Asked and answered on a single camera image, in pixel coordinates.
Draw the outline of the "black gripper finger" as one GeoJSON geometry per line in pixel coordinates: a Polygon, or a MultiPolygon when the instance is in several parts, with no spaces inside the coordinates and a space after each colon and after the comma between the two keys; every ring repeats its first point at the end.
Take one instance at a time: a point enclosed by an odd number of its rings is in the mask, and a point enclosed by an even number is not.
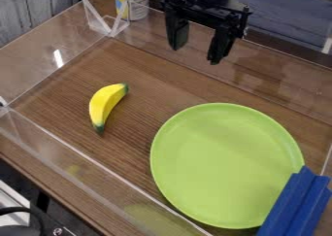
{"type": "Polygon", "coordinates": [[[208,50],[206,59],[210,62],[210,65],[216,65],[229,54],[234,39],[236,37],[230,32],[230,27],[228,25],[220,25],[214,30],[208,50]]]}
{"type": "Polygon", "coordinates": [[[165,8],[165,33],[168,44],[177,51],[188,42],[189,22],[170,7],[165,8]]]}

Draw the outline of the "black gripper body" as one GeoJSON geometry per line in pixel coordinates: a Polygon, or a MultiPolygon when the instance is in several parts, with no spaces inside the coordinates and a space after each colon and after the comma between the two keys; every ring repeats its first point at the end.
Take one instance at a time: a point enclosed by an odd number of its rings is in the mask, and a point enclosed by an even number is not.
{"type": "Polygon", "coordinates": [[[212,22],[228,22],[234,29],[234,36],[242,38],[246,31],[246,22],[252,14],[248,5],[238,0],[166,0],[181,9],[192,10],[198,17],[212,22]]]}

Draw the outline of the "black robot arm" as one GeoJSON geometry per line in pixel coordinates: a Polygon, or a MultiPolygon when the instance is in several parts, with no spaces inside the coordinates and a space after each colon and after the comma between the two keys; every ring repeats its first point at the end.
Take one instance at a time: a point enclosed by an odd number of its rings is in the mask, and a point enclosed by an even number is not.
{"type": "Polygon", "coordinates": [[[165,33],[170,48],[180,50],[189,37],[189,23],[194,22],[213,30],[206,54],[210,65],[229,55],[233,43],[242,39],[248,18],[253,13],[237,0],[164,0],[165,33]]]}

